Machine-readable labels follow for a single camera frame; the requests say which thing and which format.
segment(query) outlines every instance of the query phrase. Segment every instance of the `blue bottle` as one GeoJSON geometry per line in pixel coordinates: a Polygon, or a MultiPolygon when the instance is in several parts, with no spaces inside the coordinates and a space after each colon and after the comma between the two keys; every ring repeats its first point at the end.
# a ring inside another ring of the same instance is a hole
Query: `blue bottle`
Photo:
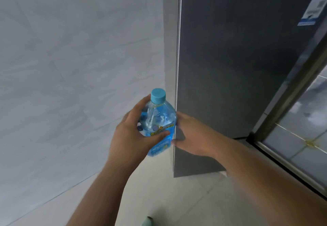
{"type": "Polygon", "coordinates": [[[143,109],[140,117],[141,130],[146,137],[168,130],[170,134],[156,144],[147,154],[155,156],[168,149],[173,139],[177,115],[172,105],[166,101],[166,92],[155,88],[151,92],[151,101],[143,109]]]}

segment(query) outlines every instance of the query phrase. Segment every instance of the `person's left arm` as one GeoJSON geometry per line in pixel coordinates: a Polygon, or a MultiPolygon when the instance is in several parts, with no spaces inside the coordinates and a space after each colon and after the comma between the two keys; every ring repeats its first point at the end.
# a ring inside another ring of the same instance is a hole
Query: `person's left arm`
{"type": "Polygon", "coordinates": [[[116,127],[108,161],[93,182],[67,226],[115,225],[120,200],[129,176],[144,160],[149,150],[169,135],[169,131],[144,137],[137,130],[142,109],[150,100],[144,97],[116,127]]]}

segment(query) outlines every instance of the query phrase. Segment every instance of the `refrigerator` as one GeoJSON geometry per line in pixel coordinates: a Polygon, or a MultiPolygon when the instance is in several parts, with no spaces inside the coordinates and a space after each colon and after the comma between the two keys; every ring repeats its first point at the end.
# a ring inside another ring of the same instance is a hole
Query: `refrigerator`
{"type": "MultiPolygon", "coordinates": [[[[163,0],[167,100],[248,144],[321,43],[326,2],[163,0]]],[[[174,177],[224,170],[176,147],[171,156],[174,177]]]]}

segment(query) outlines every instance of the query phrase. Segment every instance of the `forearm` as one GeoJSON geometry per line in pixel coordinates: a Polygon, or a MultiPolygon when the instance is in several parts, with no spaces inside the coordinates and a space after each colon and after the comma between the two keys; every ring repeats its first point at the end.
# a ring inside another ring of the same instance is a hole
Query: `forearm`
{"type": "Polygon", "coordinates": [[[272,225],[327,225],[326,202],[239,142],[217,134],[215,159],[272,225]]]}
{"type": "Polygon", "coordinates": [[[114,225],[130,171],[107,163],[76,208],[67,226],[114,225]]]}

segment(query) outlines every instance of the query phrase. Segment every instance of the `foot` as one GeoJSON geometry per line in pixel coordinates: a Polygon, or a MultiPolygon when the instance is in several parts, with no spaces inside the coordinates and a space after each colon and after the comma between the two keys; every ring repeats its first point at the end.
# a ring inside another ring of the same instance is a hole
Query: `foot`
{"type": "Polygon", "coordinates": [[[153,218],[148,216],[141,226],[154,226],[153,218]]]}

